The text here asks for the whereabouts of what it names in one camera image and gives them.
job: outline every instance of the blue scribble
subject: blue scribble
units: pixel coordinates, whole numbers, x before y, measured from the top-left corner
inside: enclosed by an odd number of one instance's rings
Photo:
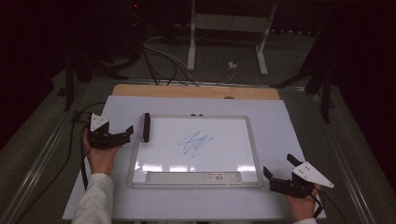
[[[184,155],[186,155],[187,153],[189,153],[190,151],[193,150],[191,157],[197,157],[199,156],[199,148],[201,148],[203,145],[205,145],[206,143],[210,142],[214,137],[210,137],[208,135],[205,135],[203,137],[199,137],[199,134],[201,132],[196,132],[193,133],[191,135],[189,135],[188,137],[184,138],[180,143],[178,143],[177,145],[179,147],[183,146],[183,148],[186,150],[184,152]]]

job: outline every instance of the human hand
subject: human hand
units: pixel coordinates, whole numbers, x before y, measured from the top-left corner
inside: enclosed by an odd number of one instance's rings
[[[312,195],[317,197],[318,190],[320,190],[320,185],[315,185],[316,189],[312,190]],[[315,210],[315,200],[311,196],[306,196],[305,198],[293,198],[289,195],[285,195],[286,200],[288,201],[291,215],[293,216],[294,220],[300,221],[307,218],[314,217],[314,210]]]
[[[88,140],[88,129],[84,131],[83,145],[88,152],[88,161],[91,166],[92,174],[106,174],[110,175],[113,169],[114,159],[120,147],[113,147],[108,149],[92,148]]]

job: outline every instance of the label sticker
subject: label sticker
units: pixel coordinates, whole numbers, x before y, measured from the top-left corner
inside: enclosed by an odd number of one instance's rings
[[[208,181],[224,181],[224,173],[207,173]]]

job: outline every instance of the gray floor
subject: gray floor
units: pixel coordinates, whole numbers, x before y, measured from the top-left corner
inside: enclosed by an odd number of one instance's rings
[[[315,38],[308,35],[270,35],[264,49],[269,71],[267,77],[259,75],[254,41],[211,40],[210,44],[198,42],[195,70],[186,76],[191,76],[200,85],[246,85],[265,88],[268,84],[295,75]],[[186,37],[173,40],[152,37],[146,44],[150,48],[178,57],[183,63],[187,61],[189,39]],[[160,75],[173,75],[173,65],[166,59],[149,56],[149,60]],[[227,67],[228,62],[236,62],[234,72]],[[121,74],[130,77],[130,80],[122,81],[123,83],[153,83],[149,80],[149,70],[143,62],[136,63]],[[180,73],[177,74],[177,79],[190,85]],[[100,74],[92,83],[76,81],[77,101],[72,107],[72,112],[66,113],[65,99],[56,96],[59,88],[64,86],[64,73],[54,77],[53,81],[55,90],[0,152],[1,216],[6,215],[7,206],[14,202],[13,198],[21,197],[18,188],[43,148],[53,150],[48,155],[48,163],[43,164],[45,169],[42,174],[32,181],[34,184],[36,182],[34,190],[27,191],[26,197],[22,197],[25,199],[25,205],[47,186],[61,168],[68,153],[72,129],[70,119],[74,111],[98,101],[105,101],[114,86],[120,83]],[[325,124],[318,116],[318,97],[302,92],[306,81],[305,79],[296,82],[279,93],[290,112],[305,158],[313,164],[318,164],[319,170],[337,186],[326,192],[340,207],[348,223],[396,223],[395,194],[376,164],[339,90],[332,87],[332,123]],[[102,108],[102,105],[98,105],[91,111],[100,114]],[[65,170],[29,210],[21,223],[68,223],[62,220],[62,215],[78,175],[77,148],[80,129],[81,124],[76,125],[73,150]],[[343,223],[330,202],[325,210],[328,218],[320,220],[319,223]],[[10,211],[12,212],[17,215],[20,211]],[[290,223],[290,220],[274,220],[268,223]]]

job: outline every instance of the sleeve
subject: sleeve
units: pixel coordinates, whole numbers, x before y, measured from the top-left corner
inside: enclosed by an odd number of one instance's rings
[[[78,203],[72,223],[111,223],[113,181],[105,174],[93,174]]]
[[[293,224],[317,224],[317,220],[314,218],[308,218],[301,221],[296,221]]]

